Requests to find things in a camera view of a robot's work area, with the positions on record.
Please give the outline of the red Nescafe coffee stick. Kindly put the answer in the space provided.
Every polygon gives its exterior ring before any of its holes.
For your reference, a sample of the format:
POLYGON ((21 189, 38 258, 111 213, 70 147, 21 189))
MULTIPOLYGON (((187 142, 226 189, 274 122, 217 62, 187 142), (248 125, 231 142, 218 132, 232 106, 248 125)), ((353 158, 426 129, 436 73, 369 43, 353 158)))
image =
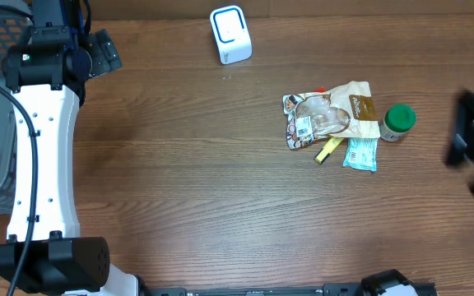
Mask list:
POLYGON ((325 92, 325 88, 323 86, 319 87, 318 89, 314 90, 314 92, 320 92, 320 93, 323 93, 325 92))

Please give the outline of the yellow black marker pen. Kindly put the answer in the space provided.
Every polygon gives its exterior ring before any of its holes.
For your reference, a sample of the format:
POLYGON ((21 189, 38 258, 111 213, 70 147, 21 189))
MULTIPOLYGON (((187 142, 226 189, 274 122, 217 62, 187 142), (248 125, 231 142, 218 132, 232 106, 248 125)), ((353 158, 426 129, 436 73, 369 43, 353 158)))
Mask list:
POLYGON ((314 156, 314 160, 318 164, 322 164, 342 142, 343 139, 340 137, 331 137, 316 156, 314 156))

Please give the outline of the beige PanTree snack pouch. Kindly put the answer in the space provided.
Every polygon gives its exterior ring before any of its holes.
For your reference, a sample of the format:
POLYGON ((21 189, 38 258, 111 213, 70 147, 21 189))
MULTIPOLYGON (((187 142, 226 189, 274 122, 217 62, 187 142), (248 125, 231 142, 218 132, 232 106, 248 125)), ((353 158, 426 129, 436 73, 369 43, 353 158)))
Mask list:
POLYGON ((324 92, 285 95, 286 143, 291 150, 329 137, 378 138, 379 116, 367 81, 351 81, 324 92))

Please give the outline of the teal tissue pack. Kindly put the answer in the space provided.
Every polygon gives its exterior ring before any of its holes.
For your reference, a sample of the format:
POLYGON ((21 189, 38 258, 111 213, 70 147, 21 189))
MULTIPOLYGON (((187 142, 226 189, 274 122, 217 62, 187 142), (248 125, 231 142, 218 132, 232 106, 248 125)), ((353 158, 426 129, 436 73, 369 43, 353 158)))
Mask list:
POLYGON ((350 138, 342 166, 375 172, 377 146, 376 138, 350 138))

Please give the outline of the green lid jar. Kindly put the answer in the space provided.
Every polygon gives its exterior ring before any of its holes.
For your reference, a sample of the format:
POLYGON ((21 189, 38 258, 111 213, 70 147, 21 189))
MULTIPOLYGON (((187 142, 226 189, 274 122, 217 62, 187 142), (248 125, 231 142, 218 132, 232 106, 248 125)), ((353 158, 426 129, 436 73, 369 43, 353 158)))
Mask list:
POLYGON ((398 141, 415 125, 416 113, 406 104, 395 104, 379 124, 380 137, 385 141, 398 141))

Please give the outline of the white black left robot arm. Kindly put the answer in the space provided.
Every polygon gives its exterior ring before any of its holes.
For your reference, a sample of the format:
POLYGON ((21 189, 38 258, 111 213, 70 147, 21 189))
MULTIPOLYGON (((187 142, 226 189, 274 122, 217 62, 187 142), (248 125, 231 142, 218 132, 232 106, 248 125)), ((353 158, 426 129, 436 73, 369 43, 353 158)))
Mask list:
POLYGON ((72 148, 86 83, 122 66, 109 33, 91 29, 81 0, 33 1, 30 24, 2 60, 0 93, 16 120, 16 191, 0 276, 9 291, 139 296, 143 280, 112 264, 102 237, 83 237, 73 196, 72 148))

